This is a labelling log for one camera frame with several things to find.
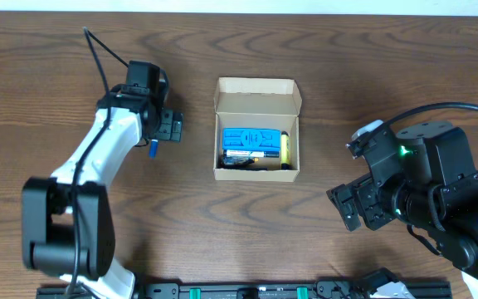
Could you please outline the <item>blue whiteboard marker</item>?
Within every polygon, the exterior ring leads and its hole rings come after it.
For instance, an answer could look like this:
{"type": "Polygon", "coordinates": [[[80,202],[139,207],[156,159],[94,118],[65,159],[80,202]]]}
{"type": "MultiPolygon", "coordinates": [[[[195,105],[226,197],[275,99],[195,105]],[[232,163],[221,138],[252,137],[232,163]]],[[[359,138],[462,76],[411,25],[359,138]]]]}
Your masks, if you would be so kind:
{"type": "Polygon", "coordinates": [[[152,139],[149,142],[149,158],[154,159],[157,154],[157,149],[159,146],[159,141],[156,139],[152,139]]]}

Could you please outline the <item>brown cardboard box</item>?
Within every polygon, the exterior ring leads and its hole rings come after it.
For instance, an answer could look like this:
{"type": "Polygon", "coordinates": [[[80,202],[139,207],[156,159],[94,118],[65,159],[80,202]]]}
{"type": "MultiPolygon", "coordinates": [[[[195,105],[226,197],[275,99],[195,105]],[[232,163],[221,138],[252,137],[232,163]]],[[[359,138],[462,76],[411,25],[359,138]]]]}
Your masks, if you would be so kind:
{"type": "Polygon", "coordinates": [[[221,77],[214,96],[216,118],[213,173],[216,180],[292,182],[300,172],[300,91],[291,79],[221,77]],[[279,158],[258,158],[249,167],[268,171],[223,169],[222,132],[226,128],[286,131],[290,137],[290,169],[282,170],[279,158]]]}

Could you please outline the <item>blue whiteboard eraser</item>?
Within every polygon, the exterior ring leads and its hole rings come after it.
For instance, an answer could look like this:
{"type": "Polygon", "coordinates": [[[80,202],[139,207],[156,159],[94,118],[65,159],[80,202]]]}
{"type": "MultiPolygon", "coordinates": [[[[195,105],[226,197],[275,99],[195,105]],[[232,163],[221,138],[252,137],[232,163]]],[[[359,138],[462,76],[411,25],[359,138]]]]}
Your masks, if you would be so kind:
{"type": "Polygon", "coordinates": [[[222,132],[222,148],[224,150],[279,151],[280,131],[226,128],[222,132]]]}

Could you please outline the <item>black whiteboard marker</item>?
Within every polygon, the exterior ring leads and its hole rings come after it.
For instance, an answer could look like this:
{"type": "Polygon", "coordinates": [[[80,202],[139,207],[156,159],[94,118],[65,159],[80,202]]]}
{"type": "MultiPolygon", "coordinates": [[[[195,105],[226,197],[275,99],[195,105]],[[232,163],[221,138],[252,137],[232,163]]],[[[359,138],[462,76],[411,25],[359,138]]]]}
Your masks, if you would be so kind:
{"type": "Polygon", "coordinates": [[[250,157],[250,158],[279,158],[279,151],[249,151],[237,149],[223,150],[225,156],[250,157]]]}

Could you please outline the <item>yellow highlighter pen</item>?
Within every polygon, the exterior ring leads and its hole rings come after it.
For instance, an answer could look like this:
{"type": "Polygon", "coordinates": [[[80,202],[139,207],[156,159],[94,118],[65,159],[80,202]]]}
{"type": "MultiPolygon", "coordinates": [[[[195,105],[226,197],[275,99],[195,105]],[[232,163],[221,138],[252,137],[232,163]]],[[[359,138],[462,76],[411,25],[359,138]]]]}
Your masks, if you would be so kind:
{"type": "Polygon", "coordinates": [[[286,131],[280,135],[280,167],[282,170],[290,169],[290,137],[286,131]]]}

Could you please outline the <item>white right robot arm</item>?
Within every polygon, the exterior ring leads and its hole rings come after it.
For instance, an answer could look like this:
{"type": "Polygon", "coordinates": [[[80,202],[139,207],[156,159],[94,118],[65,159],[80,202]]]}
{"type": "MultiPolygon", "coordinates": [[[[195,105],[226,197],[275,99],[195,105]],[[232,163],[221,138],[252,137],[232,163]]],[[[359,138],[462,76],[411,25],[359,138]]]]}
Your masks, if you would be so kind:
{"type": "Polygon", "coordinates": [[[428,250],[478,283],[478,170],[466,133],[447,121],[427,122],[393,133],[381,130],[362,152],[369,134],[358,130],[347,146],[369,172],[328,190],[345,227],[378,230],[397,219],[427,232],[428,250]]]}

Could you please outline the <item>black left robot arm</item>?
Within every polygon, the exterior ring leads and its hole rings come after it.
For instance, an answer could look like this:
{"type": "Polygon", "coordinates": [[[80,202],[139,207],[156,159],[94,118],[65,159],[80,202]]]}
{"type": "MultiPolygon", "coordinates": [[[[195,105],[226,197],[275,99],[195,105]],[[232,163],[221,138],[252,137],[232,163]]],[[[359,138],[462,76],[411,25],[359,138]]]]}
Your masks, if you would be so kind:
{"type": "Polygon", "coordinates": [[[183,115],[165,108],[166,72],[131,61],[126,82],[107,89],[95,121],[72,156],[50,177],[22,188],[22,260],[66,287],[40,287],[38,298],[143,298],[145,288],[115,255],[108,190],[126,155],[178,142],[183,115]]]}

